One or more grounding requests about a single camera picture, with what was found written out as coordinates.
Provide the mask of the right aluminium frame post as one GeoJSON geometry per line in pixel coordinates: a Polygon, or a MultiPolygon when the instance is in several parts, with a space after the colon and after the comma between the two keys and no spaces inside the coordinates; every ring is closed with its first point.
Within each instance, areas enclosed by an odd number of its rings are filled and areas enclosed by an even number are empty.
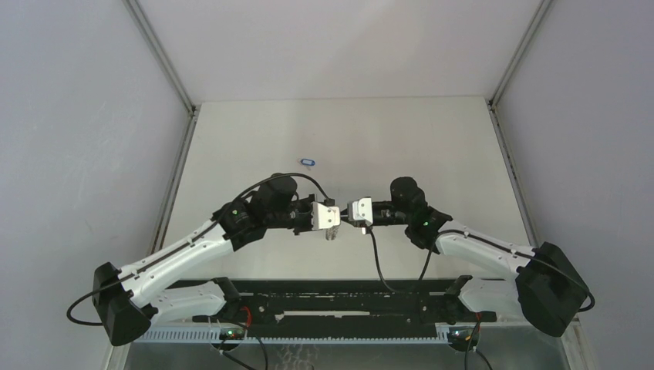
{"type": "Polygon", "coordinates": [[[551,11],[551,8],[555,3],[556,1],[554,0],[542,0],[538,3],[538,7],[531,17],[531,20],[528,23],[528,27],[521,36],[520,41],[517,44],[517,47],[514,50],[514,53],[510,58],[510,61],[507,64],[507,67],[504,70],[499,83],[494,89],[492,97],[488,100],[489,109],[491,111],[495,111],[499,106],[508,86],[511,83],[511,80],[514,78],[522,60],[528,53],[534,38],[542,27],[546,16],[551,11]]]}

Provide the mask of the left aluminium frame post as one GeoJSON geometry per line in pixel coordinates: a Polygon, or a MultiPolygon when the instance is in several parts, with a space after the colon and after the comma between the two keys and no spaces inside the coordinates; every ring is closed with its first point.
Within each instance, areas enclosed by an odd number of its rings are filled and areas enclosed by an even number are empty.
{"type": "Polygon", "coordinates": [[[138,28],[148,49],[155,58],[157,65],[160,67],[161,72],[175,92],[177,98],[180,100],[188,114],[193,116],[196,112],[196,106],[192,102],[190,94],[185,88],[172,60],[158,37],[158,34],[140,1],[122,0],[122,3],[130,14],[130,17],[133,19],[135,26],[138,28]]]}

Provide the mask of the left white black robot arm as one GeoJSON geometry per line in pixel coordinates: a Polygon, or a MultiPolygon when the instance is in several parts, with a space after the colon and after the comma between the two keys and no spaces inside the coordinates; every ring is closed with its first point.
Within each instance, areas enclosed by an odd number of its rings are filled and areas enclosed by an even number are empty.
{"type": "Polygon", "coordinates": [[[195,315],[234,320],[240,299],[225,292],[224,282],[195,289],[171,288],[184,273],[204,261],[231,255],[259,241],[270,229],[294,234],[328,230],[340,223],[335,200],[310,194],[297,198],[299,173],[275,173],[242,190],[186,237],[131,264],[100,265],[90,294],[110,344],[129,344],[158,321],[195,315]]]}

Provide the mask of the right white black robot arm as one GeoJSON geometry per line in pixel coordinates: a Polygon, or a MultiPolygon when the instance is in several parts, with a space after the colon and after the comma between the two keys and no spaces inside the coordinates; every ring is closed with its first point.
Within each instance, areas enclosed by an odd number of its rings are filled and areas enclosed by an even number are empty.
{"type": "Polygon", "coordinates": [[[523,318],[552,337],[564,334],[573,319],[590,311],[595,296],[557,245],[514,244],[475,231],[430,206],[412,177],[390,185],[389,200],[364,197],[349,205],[349,221],[370,232],[373,227],[403,225],[410,242],[446,257],[455,257],[494,274],[471,277],[445,303],[454,320],[474,312],[523,318]]]}

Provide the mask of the metal keyring with yellow tip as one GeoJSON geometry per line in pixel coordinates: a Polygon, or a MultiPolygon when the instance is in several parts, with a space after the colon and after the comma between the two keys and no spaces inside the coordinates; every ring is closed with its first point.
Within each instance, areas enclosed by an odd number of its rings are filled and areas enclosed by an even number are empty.
{"type": "Polygon", "coordinates": [[[334,241],[338,235],[339,229],[337,227],[330,227],[325,231],[325,239],[327,241],[334,241]]]}

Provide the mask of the aluminium frame post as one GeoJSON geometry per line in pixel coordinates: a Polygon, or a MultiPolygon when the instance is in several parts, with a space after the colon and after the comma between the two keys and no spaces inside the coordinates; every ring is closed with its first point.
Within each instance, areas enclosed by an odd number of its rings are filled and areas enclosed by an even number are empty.
{"type": "Polygon", "coordinates": [[[172,60],[158,37],[158,34],[140,1],[122,0],[122,3],[130,14],[130,17],[133,19],[135,26],[138,28],[148,49],[155,58],[157,65],[160,67],[161,72],[175,92],[177,98],[180,100],[188,114],[193,116],[196,112],[196,106],[192,102],[190,94],[185,88],[172,60]]]}
{"type": "Polygon", "coordinates": [[[538,3],[538,7],[531,17],[531,20],[528,23],[528,27],[521,36],[520,41],[517,44],[517,47],[514,50],[514,53],[510,58],[510,61],[507,64],[507,67],[504,70],[499,83],[494,89],[492,97],[488,100],[489,109],[491,111],[495,111],[499,106],[508,86],[511,83],[511,80],[514,78],[522,60],[528,53],[534,38],[542,27],[546,16],[551,11],[551,8],[555,3],[556,1],[554,0],[542,0],[538,3]]]}

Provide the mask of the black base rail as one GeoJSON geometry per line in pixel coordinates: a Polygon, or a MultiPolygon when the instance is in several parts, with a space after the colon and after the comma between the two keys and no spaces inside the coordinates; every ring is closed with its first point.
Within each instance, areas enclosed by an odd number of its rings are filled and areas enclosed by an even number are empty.
{"type": "Polygon", "coordinates": [[[453,294],[454,279],[427,279],[407,293],[410,281],[396,281],[393,293],[372,280],[234,280],[239,297],[213,316],[195,322],[232,321],[255,335],[416,337],[439,327],[495,322],[493,312],[474,313],[453,294]]]}

